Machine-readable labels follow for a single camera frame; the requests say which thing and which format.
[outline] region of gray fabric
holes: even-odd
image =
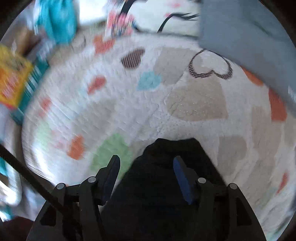
[[[259,0],[204,0],[199,45],[257,75],[296,114],[296,49]]]

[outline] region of black cable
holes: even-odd
[[[46,200],[54,209],[59,211],[75,228],[81,233],[80,223],[71,215],[70,211],[61,205],[32,175],[31,171],[20,163],[4,146],[0,144],[0,157],[11,165],[19,174],[25,178],[32,187]]]

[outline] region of silver screw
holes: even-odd
[[[231,189],[237,189],[237,185],[235,183],[230,183],[230,188]]]
[[[57,185],[57,189],[63,189],[64,188],[64,183],[59,183],[58,185]]]
[[[203,177],[200,177],[199,179],[198,179],[198,182],[199,183],[205,183],[207,180],[205,179],[205,178],[203,178]]]
[[[89,179],[87,179],[87,181],[89,183],[94,183],[96,181],[96,178],[95,177],[90,177]]]

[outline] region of brown striped heart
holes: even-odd
[[[136,69],[141,63],[141,57],[145,53],[145,49],[138,48],[129,52],[121,59],[121,63],[126,69]]]

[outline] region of yellow package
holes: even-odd
[[[0,102],[17,108],[33,65],[9,48],[0,45]]]

